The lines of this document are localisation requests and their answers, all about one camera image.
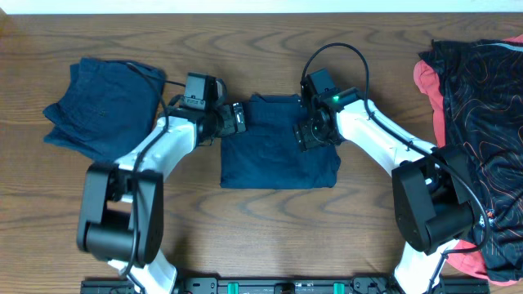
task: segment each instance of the table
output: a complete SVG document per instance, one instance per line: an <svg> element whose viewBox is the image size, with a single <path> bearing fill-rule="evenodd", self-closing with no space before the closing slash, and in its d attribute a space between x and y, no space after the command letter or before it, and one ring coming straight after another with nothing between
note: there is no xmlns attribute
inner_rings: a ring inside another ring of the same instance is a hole
<svg viewBox="0 0 523 294"><path fill-rule="evenodd" d="M432 39L507 38L521 14L9 16L0 20L0 292L78 293L85 277L115 277L76 248L88 158L43 144L42 110L69 84L82 56L131 59L185 81L226 81L230 100L299 92L303 65L328 42L349 42L369 62L370 97L406 130L434 142L431 106L413 83ZM363 66L331 48L341 88L363 88ZM167 87L165 97L181 93ZM220 143L181 160L165 185L162 249L180 269L223 277L390 273L404 244L389 176L351 143L333 189L221 189ZM449 266L447 274L457 274ZM492 288L523 292L523 284Z"/></svg>

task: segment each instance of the dark blue fabric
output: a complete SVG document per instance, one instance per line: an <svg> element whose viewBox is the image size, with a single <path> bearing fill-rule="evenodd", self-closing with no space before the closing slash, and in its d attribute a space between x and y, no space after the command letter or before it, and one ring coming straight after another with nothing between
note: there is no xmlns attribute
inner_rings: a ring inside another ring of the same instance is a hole
<svg viewBox="0 0 523 294"><path fill-rule="evenodd" d="M134 64L144 73L165 77L161 70ZM55 123L44 142L77 150L96 161L112 162L150 133L158 97L125 62L82 58L70 66L70 77L64 97L43 110ZM163 82L152 82L161 93Z"/></svg>
<svg viewBox="0 0 523 294"><path fill-rule="evenodd" d="M293 124L307 119L299 96L253 96L244 103L247 131L221 139L221 187L333 187L341 160L334 146L301 152Z"/></svg>

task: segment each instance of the pink fabric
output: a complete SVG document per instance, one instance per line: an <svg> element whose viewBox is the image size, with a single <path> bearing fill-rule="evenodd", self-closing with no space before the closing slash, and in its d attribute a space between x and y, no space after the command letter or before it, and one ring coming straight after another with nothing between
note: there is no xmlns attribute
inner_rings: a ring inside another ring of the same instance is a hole
<svg viewBox="0 0 523 294"><path fill-rule="evenodd" d="M518 37L508 38L504 41L523 43L523 34ZM414 82L419 91L428 96L431 106L434 109L432 122L434 126L434 135L438 146L445 146L445 115L443 111L443 96L440 93L440 78L438 74L425 61L421 60L414 66ZM472 248L473 244L467 241L460 241L456 249ZM456 270L476 278L488 279L485 259L481 252L469 254L450 254L447 260ZM498 286L510 286L517 281L496 282L489 280L492 284Z"/></svg>

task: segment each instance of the light brown wood surface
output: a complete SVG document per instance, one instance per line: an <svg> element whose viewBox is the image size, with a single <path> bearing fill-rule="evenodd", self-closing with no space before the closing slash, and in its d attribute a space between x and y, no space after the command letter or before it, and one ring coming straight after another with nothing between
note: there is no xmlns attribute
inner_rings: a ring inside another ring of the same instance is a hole
<svg viewBox="0 0 523 294"><path fill-rule="evenodd" d="M366 56L371 98L406 130L434 141L431 106L413 83L417 53L432 39L472 41L523 32L521 14L325 14L10 16L0 30L0 293L78 293L85 277L115 277L75 244L88 158L43 144L42 110L69 84L82 56L131 59L223 78L232 100L293 94L303 65L328 42ZM341 87L363 87L357 56L330 49ZM181 89L168 87L165 97ZM345 143L336 187L220 189L220 144L181 160L165 185L162 249L181 269L221 276L345 276L390 273L404 241L389 176ZM447 274L455 270L445 267ZM496 293L521 293L493 287Z"/></svg>

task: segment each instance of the folded cloth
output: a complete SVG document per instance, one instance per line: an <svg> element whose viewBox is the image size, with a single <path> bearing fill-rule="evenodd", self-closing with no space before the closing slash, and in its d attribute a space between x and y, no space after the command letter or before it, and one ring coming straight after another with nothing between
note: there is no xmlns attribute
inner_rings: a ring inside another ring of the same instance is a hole
<svg viewBox="0 0 523 294"><path fill-rule="evenodd" d="M140 144L150 133L159 100L149 84L125 63L82 58L79 64L71 65L71 83L64 97L43 110L55 123L43 141L106 162ZM165 78L159 69L132 63L148 75ZM163 82L151 82L161 93Z"/></svg>
<svg viewBox="0 0 523 294"><path fill-rule="evenodd" d="M247 131L221 139L221 187L333 187L341 160L334 146L301 152L293 124L307 119L299 96L253 96L244 103Z"/></svg>
<svg viewBox="0 0 523 294"><path fill-rule="evenodd" d="M523 276L521 182L523 145L523 35L503 41L434 42L420 54L414 81L429 95L438 145L460 144L469 153L475 190L486 204L493 237L481 253L453 254L449 263L464 273L509 285ZM482 238L476 229L469 240ZM461 241L457 248L472 247Z"/></svg>

